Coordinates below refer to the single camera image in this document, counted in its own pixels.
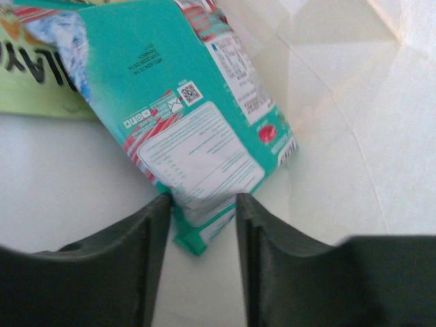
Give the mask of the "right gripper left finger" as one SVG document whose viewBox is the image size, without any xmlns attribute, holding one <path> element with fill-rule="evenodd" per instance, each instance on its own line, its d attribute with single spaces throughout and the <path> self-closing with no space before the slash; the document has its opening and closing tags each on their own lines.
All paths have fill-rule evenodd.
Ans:
<svg viewBox="0 0 436 327">
<path fill-rule="evenodd" d="M 1 248 L 2 326 L 150 326 L 170 196 L 57 251 Z"/>
</svg>

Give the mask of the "brown paper bag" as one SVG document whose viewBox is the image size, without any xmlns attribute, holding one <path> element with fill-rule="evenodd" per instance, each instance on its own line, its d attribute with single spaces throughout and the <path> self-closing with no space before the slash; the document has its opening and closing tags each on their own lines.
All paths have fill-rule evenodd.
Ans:
<svg viewBox="0 0 436 327">
<path fill-rule="evenodd" d="M 296 141 L 248 194 L 330 246 L 354 236 L 435 237 L 435 2 L 214 2 Z M 165 194 L 95 116 L 1 112 L 1 248 L 57 251 Z M 170 227 L 150 326 L 249 326 L 236 202 L 194 255 L 175 241 L 166 194 Z"/>
</svg>

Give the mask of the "teal white snack bag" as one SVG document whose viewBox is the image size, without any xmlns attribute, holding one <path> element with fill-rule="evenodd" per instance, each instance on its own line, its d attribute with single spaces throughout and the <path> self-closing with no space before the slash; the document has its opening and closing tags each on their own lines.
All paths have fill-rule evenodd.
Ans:
<svg viewBox="0 0 436 327">
<path fill-rule="evenodd" d="M 202 254 L 296 149 L 214 1 L 15 1 L 127 156 L 174 199 L 175 241 Z"/>
</svg>

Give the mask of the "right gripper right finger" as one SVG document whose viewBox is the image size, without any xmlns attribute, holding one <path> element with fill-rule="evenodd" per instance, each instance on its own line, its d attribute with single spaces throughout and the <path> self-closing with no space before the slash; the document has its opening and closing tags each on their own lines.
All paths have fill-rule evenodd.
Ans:
<svg viewBox="0 0 436 327">
<path fill-rule="evenodd" d="M 326 245 L 236 198 L 249 326 L 434 326 L 435 237 L 354 236 Z"/>
</svg>

